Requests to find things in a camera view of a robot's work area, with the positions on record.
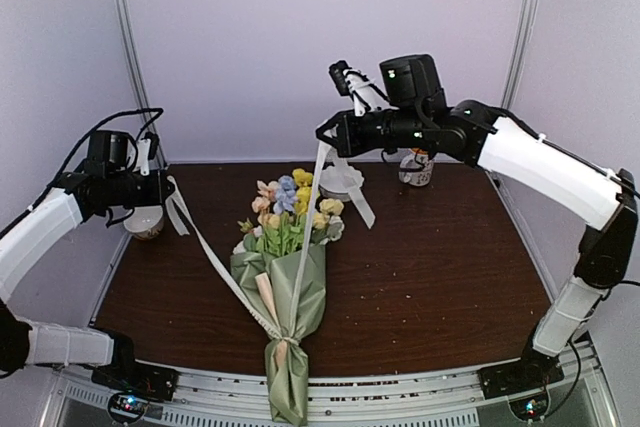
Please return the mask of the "bright yellow flower stem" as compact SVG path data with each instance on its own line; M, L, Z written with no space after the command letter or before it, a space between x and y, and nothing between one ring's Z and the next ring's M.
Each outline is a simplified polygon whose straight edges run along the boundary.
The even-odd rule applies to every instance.
M316 202L318 192L313 189L314 175L303 168L296 168L292 171L295 184L294 212L298 215L311 214L316 212Z

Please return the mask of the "white printed ribbon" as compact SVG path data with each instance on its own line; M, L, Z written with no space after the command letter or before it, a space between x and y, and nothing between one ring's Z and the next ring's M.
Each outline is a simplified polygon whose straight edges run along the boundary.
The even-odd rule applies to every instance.
M256 218L241 222L243 238L224 265L196 227L180 191L165 204L180 236L195 234L205 256L276 347L296 346L319 326L326 302L325 248L344 234L344 203L322 195L332 173L366 227L376 220L359 171L327 142L318 145L313 171L296 169L270 183L258 182Z

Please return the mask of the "cream yellow rose stem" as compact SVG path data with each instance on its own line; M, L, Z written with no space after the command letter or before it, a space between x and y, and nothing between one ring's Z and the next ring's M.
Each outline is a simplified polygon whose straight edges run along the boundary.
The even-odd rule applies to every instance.
M311 245L326 245L341 239L345 224L341 214L344 204L339 200L324 199L311 216ZM276 257L302 249L305 237L308 205L295 207L293 212L264 211L259 214L258 225L250 233L257 242L258 252Z

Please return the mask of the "white patterned mug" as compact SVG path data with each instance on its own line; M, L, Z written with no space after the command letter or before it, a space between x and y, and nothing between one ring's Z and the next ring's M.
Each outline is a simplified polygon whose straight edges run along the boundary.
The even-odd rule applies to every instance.
M426 151L411 149L399 164L398 177L403 184L426 187L431 182L433 169L434 160Z

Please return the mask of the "peach flower stem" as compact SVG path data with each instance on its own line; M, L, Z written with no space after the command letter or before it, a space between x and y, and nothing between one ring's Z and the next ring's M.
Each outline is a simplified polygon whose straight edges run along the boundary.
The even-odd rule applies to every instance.
M256 182L257 195L251 203L254 213L260 214L269 210L271 204L275 201L279 183L270 181L268 183L258 180Z

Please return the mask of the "green and pink wrapping paper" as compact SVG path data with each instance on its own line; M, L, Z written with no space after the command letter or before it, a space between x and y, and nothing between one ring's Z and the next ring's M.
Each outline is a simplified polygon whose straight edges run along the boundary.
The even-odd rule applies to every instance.
M326 307L326 249L308 249L298 295L294 294L301 251L283 257L232 254L233 279L276 332L264 350L271 417L294 426L308 424L309 358L301 341L320 326Z

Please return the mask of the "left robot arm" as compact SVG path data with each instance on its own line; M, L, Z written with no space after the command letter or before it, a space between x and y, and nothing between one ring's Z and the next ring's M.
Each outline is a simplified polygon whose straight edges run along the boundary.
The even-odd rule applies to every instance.
M31 321L8 307L21 280L66 234L94 216L119 224L116 207L129 215L144 207L163 208L175 191L166 171L150 166L158 135L95 130L88 141L81 165L58 173L42 199L1 234L1 375L8 377L27 365L103 367L121 390L133 391L143 383L144 371L128 337Z

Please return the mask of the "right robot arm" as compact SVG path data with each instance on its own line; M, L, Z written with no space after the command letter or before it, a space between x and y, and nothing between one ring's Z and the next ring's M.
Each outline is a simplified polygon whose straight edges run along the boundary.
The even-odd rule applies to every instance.
M633 175L593 164L550 141L512 111L479 100L446 100L433 57L412 54L379 65L383 84L338 60L328 74L351 102L321 124L317 138L340 158L416 149L446 156L517 184L572 220L575 264L534 328L531 350L513 366L519 387L535 387L626 276L639 223Z

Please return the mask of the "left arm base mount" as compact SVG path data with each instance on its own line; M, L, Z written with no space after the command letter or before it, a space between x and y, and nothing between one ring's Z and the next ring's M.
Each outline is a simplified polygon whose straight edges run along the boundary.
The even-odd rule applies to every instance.
M113 356L108 365L92 368L93 383L134 392L153 401L173 400L179 377L175 369L142 363L135 357L130 337L110 330L103 333L114 341Z

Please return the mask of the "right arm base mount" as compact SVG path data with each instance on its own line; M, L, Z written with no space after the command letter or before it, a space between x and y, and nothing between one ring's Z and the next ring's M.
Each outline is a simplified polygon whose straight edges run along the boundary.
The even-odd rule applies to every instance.
M559 356L536 351L532 337L527 340L519 359L481 368L478 377L485 399L540 389L565 378Z

